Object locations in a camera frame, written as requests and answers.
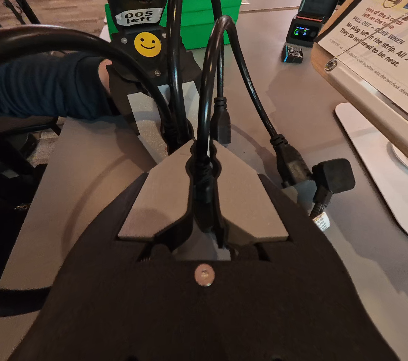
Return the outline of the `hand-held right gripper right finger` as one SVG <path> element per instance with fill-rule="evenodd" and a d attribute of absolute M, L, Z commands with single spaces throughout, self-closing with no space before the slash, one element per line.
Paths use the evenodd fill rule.
<path fill-rule="evenodd" d="M 215 140 L 209 151 L 219 248 L 286 241 L 288 231 L 257 171 Z"/>

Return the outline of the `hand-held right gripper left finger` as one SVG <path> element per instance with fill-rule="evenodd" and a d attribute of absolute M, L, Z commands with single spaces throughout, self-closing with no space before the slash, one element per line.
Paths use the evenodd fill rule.
<path fill-rule="evenodd" d="M 190 140 L 149 171 L 125 219 L 119 240 L 178 249 L 193 231 Z"/>

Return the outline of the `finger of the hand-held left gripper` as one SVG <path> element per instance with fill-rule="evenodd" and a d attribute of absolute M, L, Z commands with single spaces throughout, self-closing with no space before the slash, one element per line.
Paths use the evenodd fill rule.
<path fill-rule="evenodd" d="M 192 125 L 197 125 L 200 95 L 193 81 L 183 83 L 182 91 L 186 117 Z"/>
<path fill-rule="evenodd" d="M 156 163 L 167 156 L 167 145 L 161 133 L 161 117 L 153 98 L 138 92 L 127 96 L 137 130 L 138 138 Z"/>

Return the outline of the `black plug with braided cable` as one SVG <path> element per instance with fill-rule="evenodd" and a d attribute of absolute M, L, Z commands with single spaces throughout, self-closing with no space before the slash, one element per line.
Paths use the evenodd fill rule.
<path fill-rule="evenodd" d="M 333 195 L 352 190 L 356 184 L 351 164 L 344 158 L 314 165 L 312 175 L 317 186 L 313 197 L 314 206 L 309 214 L 312 219 L 325 211 Z"/>

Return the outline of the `person's left forearm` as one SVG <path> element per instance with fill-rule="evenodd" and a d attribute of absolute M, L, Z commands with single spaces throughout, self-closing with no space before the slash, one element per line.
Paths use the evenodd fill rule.
<path fill-rule="evenodd" d="M 0 115 L 96 120 L 118 116 L 98 66 L 105 58 L 83 52 L 35 54 L 0 67 Z"/>

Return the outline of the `person's left hand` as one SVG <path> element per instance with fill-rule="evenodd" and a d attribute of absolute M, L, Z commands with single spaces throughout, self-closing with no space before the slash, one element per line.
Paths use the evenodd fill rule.
<path fill-rule="evenodd" d="M 110 86 L 109 86 L 109 72 L 107 70 L 107 67 L 109 65 L 112 65 L 112 61 L 108 60 L 108 59 L 104 59 L 100 62 L 99 66 L 98 66 L 98 76 L 99 76 L 99 80 L 102 84 L 102 86 L 105 89 L 105 92 L 108 94 L 108 96 L 110 96 Z"/>

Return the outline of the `large green plastic bin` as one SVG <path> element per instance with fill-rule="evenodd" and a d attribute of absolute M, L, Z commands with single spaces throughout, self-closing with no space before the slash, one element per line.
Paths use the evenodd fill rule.
<path fill-rule="evenodd" d="M 108 0 L 111 40 L 131 54 L 158 58 L 165 50 L 167 0 Z M 182 0 L 181 40 L 186 49 L 204 48 L 214 24 L 211 0 Z"/>

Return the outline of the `small black battery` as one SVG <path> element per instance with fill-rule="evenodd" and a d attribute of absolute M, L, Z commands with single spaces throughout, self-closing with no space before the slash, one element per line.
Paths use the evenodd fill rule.
<path fill-rule="evenodd" d="M 301 64 L 304 56 L 310 53 L 311 48 L 284 44 L 282 47 L 280 61 L 285 64 Z"/>

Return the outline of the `black office chair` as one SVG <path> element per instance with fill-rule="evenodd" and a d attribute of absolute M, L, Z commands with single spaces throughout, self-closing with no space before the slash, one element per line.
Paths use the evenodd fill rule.
<path fill-rule="evenodd" d="M 20 145 L 11 143 L 24 158 L 28 158 L 38 145 L 38 140 L 34 138 L 32 133 L 48 129 L 52 130 L 56 135 L 60 135 L 62 129 L 58 125 L 58 118 L 42 116 L 32 116 L 29 118 L 1 116 L 0 118 L 1 138 L 7 139 L 13 136 L 25 135 L 23 143 Z"/>

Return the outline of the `white flat pad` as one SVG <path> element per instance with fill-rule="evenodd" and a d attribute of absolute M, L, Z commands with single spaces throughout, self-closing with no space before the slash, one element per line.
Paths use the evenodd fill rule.
<path fill-rule="evenodd" d="M 408 233 L 408 159 L 350 103 L 334 110 L 402 230 Z"/>

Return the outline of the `black charger case with display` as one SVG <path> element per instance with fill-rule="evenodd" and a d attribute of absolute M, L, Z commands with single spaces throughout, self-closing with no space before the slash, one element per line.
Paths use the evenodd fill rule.
<path fill-rule="evenodd" d="M 302 0 L 293 17 L 286 42 L 311 48 L 324 24 L 332 16 L 339 0 Z"/>

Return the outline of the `instruction sheet board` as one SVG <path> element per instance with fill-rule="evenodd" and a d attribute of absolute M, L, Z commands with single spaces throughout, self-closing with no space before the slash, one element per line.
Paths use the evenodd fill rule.
<path fill-rule="evenodd" d="M 311 54 L 319 74 L 407 156 L 407 0 L 346 0 Z"/>

